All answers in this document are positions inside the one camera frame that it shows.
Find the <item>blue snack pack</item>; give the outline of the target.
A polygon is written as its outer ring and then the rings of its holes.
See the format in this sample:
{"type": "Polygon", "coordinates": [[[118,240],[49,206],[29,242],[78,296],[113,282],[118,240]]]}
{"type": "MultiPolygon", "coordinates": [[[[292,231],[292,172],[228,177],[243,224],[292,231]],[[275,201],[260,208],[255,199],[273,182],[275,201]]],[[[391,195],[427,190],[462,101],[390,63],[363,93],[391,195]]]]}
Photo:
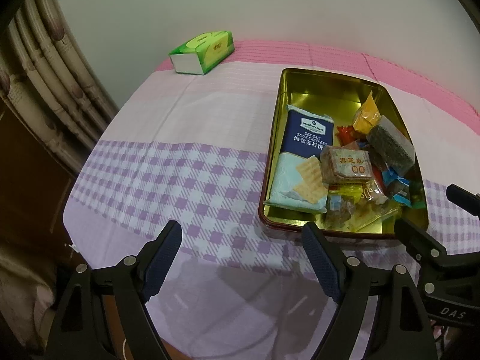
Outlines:
{"type": "Polygon", "coordinates": [[[385,194],[389,199],[408,207],[412,206],[410,198],[410,182],[399,176],[393,169],[382,172],[385,194]]]}

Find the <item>clear bag nut brittle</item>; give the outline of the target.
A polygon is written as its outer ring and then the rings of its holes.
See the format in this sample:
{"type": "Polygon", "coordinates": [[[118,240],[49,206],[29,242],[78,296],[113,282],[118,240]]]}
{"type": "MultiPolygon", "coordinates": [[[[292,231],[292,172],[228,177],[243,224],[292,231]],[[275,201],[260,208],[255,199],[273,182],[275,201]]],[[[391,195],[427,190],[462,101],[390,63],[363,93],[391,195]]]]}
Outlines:
{"type": "Polygon", "coordinates": [[[389,199],[377,180],[369,180],[363,185],[360,200],[354,205],[354,211],[348,228],[358,233],[375,222],[380,224],[400,213],[398,203],[389,199]]]}

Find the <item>grey sesame cake block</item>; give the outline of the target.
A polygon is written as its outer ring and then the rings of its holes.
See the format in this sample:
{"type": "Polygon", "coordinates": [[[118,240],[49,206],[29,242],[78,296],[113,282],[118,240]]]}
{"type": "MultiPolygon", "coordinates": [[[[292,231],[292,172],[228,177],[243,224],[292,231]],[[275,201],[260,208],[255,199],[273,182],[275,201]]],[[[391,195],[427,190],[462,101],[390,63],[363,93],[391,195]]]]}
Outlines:
{"type": "Polygon", "coordinates": [[[370,129],[367,140],[399,176],[405,176],[414,166],[416,154],[413,144],[384,115],[370,129]]]}

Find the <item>brown cake square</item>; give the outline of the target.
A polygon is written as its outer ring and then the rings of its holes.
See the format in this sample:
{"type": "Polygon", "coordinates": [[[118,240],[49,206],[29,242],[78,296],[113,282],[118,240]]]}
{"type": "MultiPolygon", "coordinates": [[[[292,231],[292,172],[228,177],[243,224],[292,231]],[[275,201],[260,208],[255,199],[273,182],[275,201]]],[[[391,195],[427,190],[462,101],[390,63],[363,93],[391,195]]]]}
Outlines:
{"type": "Polygon", "coordinates": [[[322,179],[326,184],[361,184],[374,178],[368,152],[326,146],[320,154],[322,179]]]}

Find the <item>orange yellow snack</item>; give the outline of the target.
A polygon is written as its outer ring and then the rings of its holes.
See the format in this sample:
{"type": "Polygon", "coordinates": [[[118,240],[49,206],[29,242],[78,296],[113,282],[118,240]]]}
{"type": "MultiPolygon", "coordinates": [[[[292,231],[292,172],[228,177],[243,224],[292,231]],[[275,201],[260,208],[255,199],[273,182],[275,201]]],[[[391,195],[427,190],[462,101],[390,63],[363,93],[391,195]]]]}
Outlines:
{"type": "Polygon", "coordinates": [[[373,92],[370,92],[367,99],[356,111],[352,127],[358,133],[367,135],[370,130],[378,123],[381,114],[374,102],[373,92]]]}

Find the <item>red snack packet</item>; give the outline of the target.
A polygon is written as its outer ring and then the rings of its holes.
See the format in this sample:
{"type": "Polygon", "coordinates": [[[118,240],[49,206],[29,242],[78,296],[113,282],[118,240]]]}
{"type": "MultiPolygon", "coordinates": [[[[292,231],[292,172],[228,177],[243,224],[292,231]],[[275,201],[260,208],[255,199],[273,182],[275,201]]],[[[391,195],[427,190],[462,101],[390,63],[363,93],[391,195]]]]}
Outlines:
{"type": "Polygon", "coordinates": [[[360,140],[363,136],[364,135],[356,131],[352,125],[337,126],[336,137],[338,138],[340,146],[346,146],[354,141],[360,140]]]}

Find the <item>navy soda cracker pack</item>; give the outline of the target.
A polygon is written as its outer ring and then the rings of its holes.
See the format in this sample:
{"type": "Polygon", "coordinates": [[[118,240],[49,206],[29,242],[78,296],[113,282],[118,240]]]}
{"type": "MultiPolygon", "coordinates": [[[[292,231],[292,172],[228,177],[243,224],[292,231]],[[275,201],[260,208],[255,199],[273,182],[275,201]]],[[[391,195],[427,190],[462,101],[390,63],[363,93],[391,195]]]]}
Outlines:
{"type": "Polygon", "coordinates": [[[334,121],[297,106],[287,107],[286,127],[273,172],[267,206],[310,214],[326,213],[328,185],[320,154],[333,144],[334,121]]]}

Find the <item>yellow edged clear candy pack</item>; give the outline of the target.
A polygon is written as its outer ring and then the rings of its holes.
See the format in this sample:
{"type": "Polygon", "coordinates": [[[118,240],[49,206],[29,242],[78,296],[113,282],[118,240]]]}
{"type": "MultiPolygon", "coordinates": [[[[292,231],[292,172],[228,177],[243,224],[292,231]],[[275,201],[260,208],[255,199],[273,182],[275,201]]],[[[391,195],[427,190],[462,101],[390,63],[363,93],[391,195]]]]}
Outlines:
{"type": "Polygon", "coordinates": [[[409,205],[414,210],[425,210],[427,208],[424,185],[419,180],[409,181],[409,205]]]}

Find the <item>clear bag fried snack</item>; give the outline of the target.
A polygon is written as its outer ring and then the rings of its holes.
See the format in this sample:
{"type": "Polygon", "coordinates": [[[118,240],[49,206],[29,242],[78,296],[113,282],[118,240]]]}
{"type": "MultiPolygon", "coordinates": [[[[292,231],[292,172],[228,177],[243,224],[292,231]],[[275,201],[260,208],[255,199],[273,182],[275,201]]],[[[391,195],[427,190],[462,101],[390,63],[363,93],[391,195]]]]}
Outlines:
{"type": "Polygon", "coordinates": [[[361,184],[331,184],[325,206],[327,210],[324,218],[325,227],[343,228],[352,218],[361,195],[361,184]]]}

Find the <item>gold toffee tin box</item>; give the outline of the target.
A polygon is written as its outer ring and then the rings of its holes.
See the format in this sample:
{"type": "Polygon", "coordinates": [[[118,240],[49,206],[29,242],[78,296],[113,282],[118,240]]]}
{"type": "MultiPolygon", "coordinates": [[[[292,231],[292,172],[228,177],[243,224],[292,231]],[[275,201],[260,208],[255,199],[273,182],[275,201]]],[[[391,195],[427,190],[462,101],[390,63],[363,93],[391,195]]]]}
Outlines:
{"type": "Polygon", "coordinates": [[[429,226],[412,140],[380,84],[332,72],[281,72],[259,201],[261,222],[297,236],[390,240],[397,220],[429,226]]]}

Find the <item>pink purple plaid tablecloth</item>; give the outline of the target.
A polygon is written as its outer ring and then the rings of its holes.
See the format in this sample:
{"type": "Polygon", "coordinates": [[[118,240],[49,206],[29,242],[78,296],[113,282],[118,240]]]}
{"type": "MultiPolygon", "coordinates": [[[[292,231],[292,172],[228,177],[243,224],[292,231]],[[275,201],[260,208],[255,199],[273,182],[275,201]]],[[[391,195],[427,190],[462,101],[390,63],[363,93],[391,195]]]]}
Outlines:
{"type": "Polygon", "coordinates": [[[147,308],[192,359],[309,359],[335,312],[303,248],[269,238],[258,217],[288,67],[384,85],[416,148],[432,235],[452,254],[479,249],[478,219],[445,197],[450,184],[479,191],[479,114],[456,94],[384,59],[305,43],[239,41],[205,76],[162,63],[95,146],[64,224],[94,268],[181,224],[181,249],[147,308]]]}

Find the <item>beige patterned curtain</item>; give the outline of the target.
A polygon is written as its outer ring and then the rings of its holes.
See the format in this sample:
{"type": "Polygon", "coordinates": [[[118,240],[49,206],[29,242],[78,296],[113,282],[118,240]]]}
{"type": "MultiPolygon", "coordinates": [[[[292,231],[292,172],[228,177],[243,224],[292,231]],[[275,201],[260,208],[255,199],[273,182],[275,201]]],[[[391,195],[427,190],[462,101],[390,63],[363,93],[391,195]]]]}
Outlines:
{"type": "Polygon", "coordinates": [[[1,100],[73,174],[118,112],[70,37],[57,0],[14,0],[1,32],[1,100]]]}

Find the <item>green tissue pack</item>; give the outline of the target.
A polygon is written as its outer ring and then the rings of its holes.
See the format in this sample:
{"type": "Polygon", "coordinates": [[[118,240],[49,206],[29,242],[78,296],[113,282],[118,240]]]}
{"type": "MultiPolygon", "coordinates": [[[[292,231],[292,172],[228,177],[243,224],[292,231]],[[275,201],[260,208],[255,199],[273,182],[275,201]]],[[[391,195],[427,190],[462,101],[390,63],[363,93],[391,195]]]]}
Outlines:
{"type": "Polygon", "coordinates": [[[234,52],[230,31],[201,33],[169,53],[176,73],[203,76],[234,52]]]}

